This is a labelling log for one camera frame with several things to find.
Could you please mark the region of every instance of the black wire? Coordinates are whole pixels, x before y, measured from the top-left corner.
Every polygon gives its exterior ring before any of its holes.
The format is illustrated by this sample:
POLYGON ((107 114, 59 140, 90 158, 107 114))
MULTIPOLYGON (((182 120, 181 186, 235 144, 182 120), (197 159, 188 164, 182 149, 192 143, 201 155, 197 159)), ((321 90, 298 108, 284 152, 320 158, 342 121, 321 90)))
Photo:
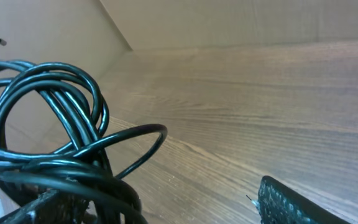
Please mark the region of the black wire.
POLYGON ((127 224, 146 223, 140 214, 139 196, 121 179, 156 152, 167 136, 166 127, 148 124, 102 137, 109 123, 109 110, 97 83, 86 72, 59 62, 36 65, 21 60, 0 61, 0 72, 6 69, 19 74, 0 79, 0 87, 5 87, 0 97, 0 188, 20 206, 39 196, 23 184, 38 185, 92 200, 98 223, 121 223, 120 213, 127 224), (92 110, 84 94, 69 82, 92 94, 92 110), (70 138, 70 142, 50 154, 7 150, 4 130, 7 116, 14 104, 33 90, 48 103, 70 138), (113 176, 104 148, 150 133, 160 136, 149 151, 113 176))

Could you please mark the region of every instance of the wall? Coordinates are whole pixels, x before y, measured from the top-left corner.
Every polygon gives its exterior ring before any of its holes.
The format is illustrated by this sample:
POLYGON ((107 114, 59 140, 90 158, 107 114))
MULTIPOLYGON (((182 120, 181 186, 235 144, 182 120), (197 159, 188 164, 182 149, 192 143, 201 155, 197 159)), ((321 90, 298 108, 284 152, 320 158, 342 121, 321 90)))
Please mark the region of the wall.
MULTIPOLYGON (((97 0, 0 0, 0 37, 0 59, 67 62, 95 78, 129 49, 97 0)), ((56 121, 38 94, 26 95, 8 117, 9 149, 32 151, 56 121)))
POLYGON ((353 0, 101 0, 134 50, 358 39, 353 0))

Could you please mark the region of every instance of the cable bundle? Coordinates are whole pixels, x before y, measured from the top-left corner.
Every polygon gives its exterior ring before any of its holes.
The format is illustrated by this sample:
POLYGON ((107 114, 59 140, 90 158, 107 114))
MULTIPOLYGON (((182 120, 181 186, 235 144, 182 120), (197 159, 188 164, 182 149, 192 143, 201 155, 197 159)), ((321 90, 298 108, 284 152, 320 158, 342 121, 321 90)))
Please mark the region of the cable bundle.
POLYGON ((109 110, 95 80, 86 72, 66 63, 0 61, 0 71, 15 70, 14 78, 0 79, 5 89, 0 97, 0 188, 18 205, 37 199, 41 192, 56 189, 94 202, 98 223, 147 223, 140 214, 135 190, 121 179, 150 158, 167 136, 160 124, 148 124, 104 136, 109 110), (84 94, 70 83, 86 88, 93 96, 92 110, 84 94), (24 154, 8 151, 4 125, 9 111, 26 93, 37 91, 49 104, 65 128, 70 142, 50 154, 24 154), (160 136, 140 159, 113 176, 105 147, 143 134, 160 136))

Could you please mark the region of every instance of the black cable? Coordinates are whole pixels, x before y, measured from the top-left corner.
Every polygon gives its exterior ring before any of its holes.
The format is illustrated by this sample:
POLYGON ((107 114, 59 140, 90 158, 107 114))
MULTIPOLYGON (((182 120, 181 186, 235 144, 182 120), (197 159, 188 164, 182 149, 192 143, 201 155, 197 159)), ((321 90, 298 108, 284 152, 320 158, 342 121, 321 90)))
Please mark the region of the black cable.
POLYGON ((66 63, 36 65, 20 60, 0 61, 0 72, 6 69, 19 74, 0 79, 0 87, 5 86, 0 97, 0 188, 20 206, 41 194, 23 185, 30 184, 92 200, 98 223, 121 223, 120 213, 128 224, 146 223, 140 214, 139 196, 121 179, 156 152, 167 136, 166 127, 148 124, 103 137, 109 123, 109 110, 95 80, 86 72, 66 63), (92 110, 84 94, 69 82, 92 94, 92 110), (14 104, 33 90, 49 104, 70 137, 70 142, 50 154, 7 150, 4 130, 7 116, 14 104), (160 133, 150 150, 113 176, 104 148, 150 133, 160 133))

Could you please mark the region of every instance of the wooden floor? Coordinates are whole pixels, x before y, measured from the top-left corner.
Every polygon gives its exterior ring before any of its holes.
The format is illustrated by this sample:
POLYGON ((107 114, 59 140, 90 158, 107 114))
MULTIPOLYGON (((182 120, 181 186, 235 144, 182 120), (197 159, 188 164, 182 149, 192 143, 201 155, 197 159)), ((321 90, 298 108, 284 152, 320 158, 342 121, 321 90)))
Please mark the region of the wooden floor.
MULTIPOLYGON (((108 133, 161 123, 169 137, 125 178, 150 223, 258 223, 247 199, 271 175, 358 223, 358 42, 138 51, 99 81, 108 133)), ((36 150, 66 141, 56 125, 36 150)), ((108 148, 115 172, 156 136, 108 148)))

